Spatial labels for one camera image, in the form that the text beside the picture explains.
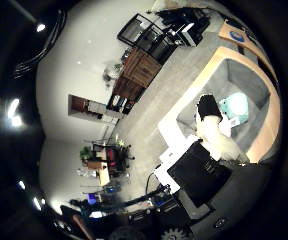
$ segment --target desk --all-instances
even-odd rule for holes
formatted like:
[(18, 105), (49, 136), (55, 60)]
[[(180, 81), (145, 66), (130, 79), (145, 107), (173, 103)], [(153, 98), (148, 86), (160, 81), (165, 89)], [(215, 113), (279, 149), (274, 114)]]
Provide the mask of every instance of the desk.
[[(96, 154), (97, 157), (101, 157), (103, 160), (106, 160), (106, 149), (105, 147), (102, 149), (101, 152)], [(104, 186), (110, 182), (110, 175), (108, 173), (108, 166), (107, 163), (100, 163), (101, 167), (98, 169), (98, 174), (100, 177), (100, 186)]]

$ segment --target wooden desk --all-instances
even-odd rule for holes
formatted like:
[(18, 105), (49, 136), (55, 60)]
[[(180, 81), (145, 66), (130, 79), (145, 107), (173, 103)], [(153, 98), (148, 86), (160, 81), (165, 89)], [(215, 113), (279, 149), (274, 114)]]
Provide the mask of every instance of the wooden desk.
[[(103, 148), (101, 152), (96, 154), (97, 157), (101, 157), (103, 160), (106, 160), (106, 149)], [(107, 163), (101, 162), (101, 168), (98, 169), (98, 174), (100, 177), (100, 186), (104, 186), (110, 182), (110, 175), (108, 173)]]

